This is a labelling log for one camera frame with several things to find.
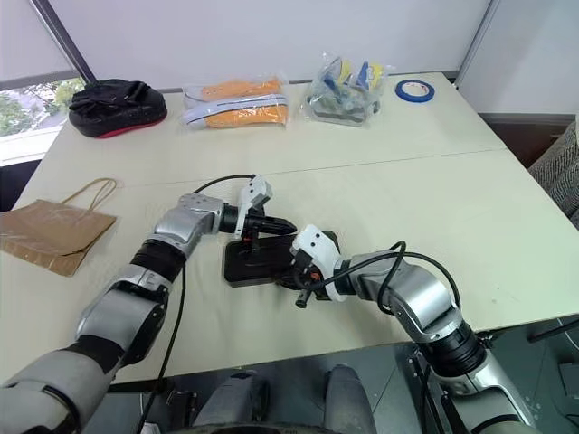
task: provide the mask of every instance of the cable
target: cable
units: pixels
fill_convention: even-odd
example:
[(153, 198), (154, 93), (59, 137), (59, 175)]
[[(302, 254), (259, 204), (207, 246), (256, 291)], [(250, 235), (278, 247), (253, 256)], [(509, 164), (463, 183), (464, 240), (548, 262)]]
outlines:
[(564, 415), (565, 419), (567, 419), (570, 423), (572, 423), (573, 425), (575, 425), (577, 428), (579, 428), (579, 423), (575, 420), (573, 420), (572, 418), (579, 418), (579, 414), (565, 414)]
[(531, 335), (527, 338), (528, 342), (534, 344), (535, 342), (542, 341), (543, 339), (547, 339), (548, 337), (559, 335), (567, 330), (571, 330), (572, 328), (576, 328), (579, 326), (579, 318), (574, 319), (566, 324), (563, 324), (559, 327), (552, 328), (547, 330), (546, 332), (539, 333), (537, 335)]
[(185, 272), (185, 264), (183, 264), (183, 268), (181, 269), (182, 275), (182, 283), (181, 283), (181, 300), (179, 301), (179, 310), (177, 311), (177, 320), (175, 321), (175, 326), (173, 327), (173, 334), (171, 334), (171, 339), (169, 340), (169, 346), (166, 348), (165, 351), (165, 358), (163, 359), (163, 364), (161, 365), (161, 369), (159, 371), (159, 375), (157, 376), (157, 380), (155, 381), (155, 387), (151, 392), (151, 396), (148, 397), (147, 406), (145, 410), (141, 414), (141, 419), (138, 422), (137, 429), (135, 432), (140, 434), (143, 426), (145, 425), (145, 420), (147, 419), (147, 415), (153, 406), (153, 402), (155, 401), (155, 397), (159, 394), (161, 389), (161, 383), (163, 381), (163, 377), (165, 376), (165, 369), (167, 364), (169, 363), (169, 357), (171, 356), (171, 350), (173, 350), (173, 344), (175, 343), (175, 339), (177, 336), (177, 330), (179, 329), (179, 324), (181, 324), (181, 316), (183, 315), (183, 305), (185, 303), (185, 291), (186, 291), (186, 272)]
[(255, 175), (227, 175), (227, 176), (222, 176), (221, 178), (217, 178), (217, 179), (213, 179), (213, 181), (208, 182), (207, 184), (204, 184), (202, 186), (200, 186), (197, 190), (194, 191), (194, 193), (200, 193), (202, 192), (205, 188), (212, 186), (213, 184), (217, 184), (220, 183), (222, 181), (227, 181), (228, 179), (253, 179), (255, 177)]
[[(557, 318), (557, 322), (559, 323), (560, 326), (564, 325), (563, 321), (561, 321), (561, 318)], [(579, 351), (579, 345), (577, 345), (577, 343), (571, 338), (571, 336), (566, 331), (563, 333), (565, 333), (565, 336), (569, 340), (569, 343), (575, 347), (575, 350)]]
[[(335, 274), (334, 276), (332, 276), (331, 278), (327, 278), (325, 280), (320, 280), (319, 282), (314, 283), (313, 285), (310, 285), (309, 287), (306, 287), (303, 284), (303, 282), (301, 282), (299, 280), (299, 278), (297, 278), (297, 279), (294, 278), (294, 281), (296, 282), (296, 285), (298, 286), (299, 289), (307, 289), (307, 290), (311, 290), (311, 291), (317, 291), (318, 289), (322, 289), (325, 285), (332, 283), (332, 282), (335, 282), (336, 280), (340, 280), (341, 278), (348, 276), (349, 274), (353, 273), (354, 271), (358, 271), (359, 269), (362, 269), (363, 267), (367, 267), (370, 264), (374, 264), (375, 262), (377, 262), (379, 260), (397, 258), (398, 256), (400, 256), (400, 252), (397, 252), (397, 251), (382, 253), (380, 255), (374, 256), (373, 258), (363, 260), (362, 262), (359, 262), (352, 267), (344, 269), (344, 270), (338, 272), (337, 274)], [(459, 294), (459, 289), (456, 286), (456, 282), (454, 281), (454, 278), (452, 278), (451, 273), (449, 273), (449, 271), (446, 268), (444, 268), (440, 262), (432, 259), (429, 256), (422, 255), (421, 253), (414, 253), (412, 251), (406, 251), (404, 253), (403, 257), (404, 258), (421, 259), (421, 260), (424, 260), (424, 261), (432, 264), (434, 267), (436, 267), (444, 275), (444, 277), (449, 281), (449, 284), (451, 285), (452, 294), (454, 295), (454, 302), (456, 303), (457, 308), (459, 310), (461, 309), (460, 294)], [(294, 270), (294, 274), (299, 275), (299, 271)]]
[(398, 241), (397, 243), (395, 243), (394, 246), (392, 246), (390, 248), (390, 250), (396, 250), (399, 247), (400, 247), (400, 251), (398, 252), (398, 255), (396, 256), (396, 260), (394, 261), (394, 265), (392, 266), (390, 271), (388, 271), (388, 274), (386, 275), (384, 282), (382, 282), (382, 285), (380, 285), (380, 289), (378, 290), (378, 297), (376, 298), (376, 304), (378, 305), (378, 309), (380, 309), (381, 312), (384, 312), (387, 315), (394, 315), (394, 314), (392, 313), (392, 309), (390, 309), (390, 307), (386, 307), (384, 305), (384, 303), (382, 302), (382, 300), (384, 299), (384, 293), (388, 289), (388, 285), (390, 284), (390, 281), (394, 277), (394, 273), (398, 270), (398, 267), (400, 267), (400, 264), (402, 263), (402, 261), (404, 259), (404, 253), (406, 253), (406, 241)]
[(428, 379), (431, 376), (432, 368), (428, 364), (424, 369), (424, 378), (422, 381), (421, 404), (420, 404), (420, 426), (423, 434), (428, 434), (426, 428), (426, 395), (428, 394)]

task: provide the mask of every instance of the white wall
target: white wall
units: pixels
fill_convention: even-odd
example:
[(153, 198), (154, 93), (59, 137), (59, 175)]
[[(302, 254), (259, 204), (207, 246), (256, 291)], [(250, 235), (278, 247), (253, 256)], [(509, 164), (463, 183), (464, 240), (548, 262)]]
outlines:
[(579, 112), (579, 1), (501, 0), (460, 93), (479, 113)]
[(97, 78), (157, 88), (283, 71), (323, 51), (398, 71), (456, 71), (489, 0), (51, 0)]
[(27, 0), (0, 0), (0, 84), (72, 70)]

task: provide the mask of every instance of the clear plastic bag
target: clear plastic bag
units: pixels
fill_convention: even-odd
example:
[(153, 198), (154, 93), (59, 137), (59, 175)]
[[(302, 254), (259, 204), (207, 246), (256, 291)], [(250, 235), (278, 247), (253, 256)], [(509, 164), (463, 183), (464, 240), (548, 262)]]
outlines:
[(354, 74), (349, 60), (324, 53), (324, 67), (312, 81), (302, 111), (322, 122), (360, 127), (380, 109), (384, 80), (392, 69), (365, 61)]
[(210, 86), (183, 87), (184, 124), (192, 128), (228, 128), (288, 122), (288, 100), (277, 77), (230, 80)]

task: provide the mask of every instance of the white table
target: white table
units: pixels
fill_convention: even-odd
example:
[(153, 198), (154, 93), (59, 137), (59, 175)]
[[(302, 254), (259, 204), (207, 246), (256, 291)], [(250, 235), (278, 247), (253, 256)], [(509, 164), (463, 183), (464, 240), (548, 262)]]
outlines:
[[(404, 77), (395, 77), (384, 111), (366, 129), (294, 118), (287, 131), (187, 132), (176, 122), (177, 95), (167, 97), (168, 120), (122, 137), (91, 140), (67, 125), (18, 204), (59, 200), (111, 175), (122, 186), (100, 209), (119, 219), (72, 278), (2, 253), (0, 380), (68, 345), (82, 308), (179, 195), (230, 173), (267, 175), (274, 192), (267, 213), (335, 231), (346, 255), (404, 239), (410, 250), (439, 260), (455, 277), (463, 314), (476, 330), (576, 313), (576, 229), (441, 74), (419, 77), (436, 88), (431, 102), (399, 100), (392, 87)], [(301, 91), (290, 90), (294, 105)], [(241, 185), (219, 184), (207, 193), (234, 203)], [(188, 263), (185, 312), (167, 375), (408, 339), (395, 320), (361, 300), (313, 300), (302, 310), (287, 289), (229, 288), (221, 259), (229, 239), (205, 237)], [(178, 281), (151, 353), (122, 370), (118, 382), (157, 375)]]

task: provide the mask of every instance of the painter's tape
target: painter's tape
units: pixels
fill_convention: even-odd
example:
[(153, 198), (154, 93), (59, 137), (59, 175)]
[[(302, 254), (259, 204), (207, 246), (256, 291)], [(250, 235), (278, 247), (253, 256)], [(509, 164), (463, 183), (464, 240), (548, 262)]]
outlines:
[(396, 95), (405, 101), (426, 102), (434, 97), (434, 87), (425, 81), (402, 80), (396, 86)]

